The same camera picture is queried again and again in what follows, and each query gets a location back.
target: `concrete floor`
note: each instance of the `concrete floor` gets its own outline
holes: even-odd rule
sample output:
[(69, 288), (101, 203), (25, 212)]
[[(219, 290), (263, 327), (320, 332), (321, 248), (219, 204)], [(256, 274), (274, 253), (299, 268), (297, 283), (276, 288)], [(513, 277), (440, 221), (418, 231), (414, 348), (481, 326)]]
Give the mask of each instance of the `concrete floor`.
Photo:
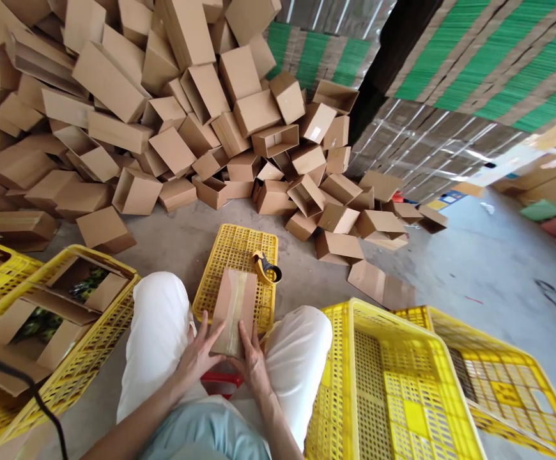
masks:
[[(534, 279), (556, 287), (556, 244), (537, 225), (520, 216), (516, 203), (487, 192), (493, 215), (468, 197), (445, 211), (449, 228), (436, 235), (410, 230), (410, 243), (391, 252), (363, 242), (366, 258), (417, 288), (417, 302), (433, 305), (470, 325), (534, 355), (556, 388), (556, 308)], [(214, 211), (198, 201), (166, 215), (158, 206), (149, 217), (127, 217), (137, 246), (118, 259), (141, 275), (167, 270), (179, 276), (193, 300), (197, 284), (222, 223), (274, 233), (284, 274), (277, 290), (276, 318), (309, 304), (317, 307), (351, 296), (367, 299), (346, 281), (347, 267), (316, 260), (314, 244), (301, 243), (280, 217), (259, 216), (249, 200), (234, 200)], [(75, 226), (65, 224), (40, 259), (63, 246), (82, 243)], [(469, 300), (467, 297), (482, 303)], [(113, 425), (125, 367), (125, 340), (119, 343), (78, 403), (63, 415), (70, 458), (80, 458)], [(536, 452), (481, 433), (489, 459), (537, 459)], [(60, 458), (56, 435), (42, 459)]]

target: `hand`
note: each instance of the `hand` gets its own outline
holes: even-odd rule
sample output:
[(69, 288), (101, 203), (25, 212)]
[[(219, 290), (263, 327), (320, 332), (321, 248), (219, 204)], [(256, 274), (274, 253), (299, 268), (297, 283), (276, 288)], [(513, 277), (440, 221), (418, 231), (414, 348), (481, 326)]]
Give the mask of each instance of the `hand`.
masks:
[(229, 358), (229, 362), (235, 367), (244, 378), (246, 385), (252, 391), (255, 399), (270, 396), (274, 390), (270, 384), (270, 377), (265, 368), (265, 357), (259, 346), (259, 336), (257, 334), (257, 323), (252, 326), (252, 342), (246, 333), (244, 322), (238, 324), (240, 328), (240, 336), (246, 352), (246, 363), (235, 358)]

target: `black wire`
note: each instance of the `black wire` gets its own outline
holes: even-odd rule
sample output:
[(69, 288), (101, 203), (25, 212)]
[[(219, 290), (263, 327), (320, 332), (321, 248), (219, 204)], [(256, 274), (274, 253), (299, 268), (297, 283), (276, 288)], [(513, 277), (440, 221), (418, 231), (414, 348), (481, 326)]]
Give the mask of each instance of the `black wire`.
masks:
[(5, 364), (3, 361), (0, 361), (0, 372), (4, 374), (10, 375), (12, 377), (16, 377), (19, 380), (22, 380), (26, 383), (33, 393), (33, 397), (37, 402), (37, 405), (40, 409), (46, 414), (46, 416), (50, 419), (50, 421), (56, 426), (56, 431), (59, 434), (59, 442), (61, 443), (61, 455), (63, 456), (63, 460), (68, 460), (67, 457), (67, 449), (65, 447), (65, 435), (63, 434), (63, 427), (61, 427), (61, 422), (58, 418), (46, 407), (42, 397), (40, 396), (40, 391), (33, 379), (24, 372), (19, 371), (18, 369)]

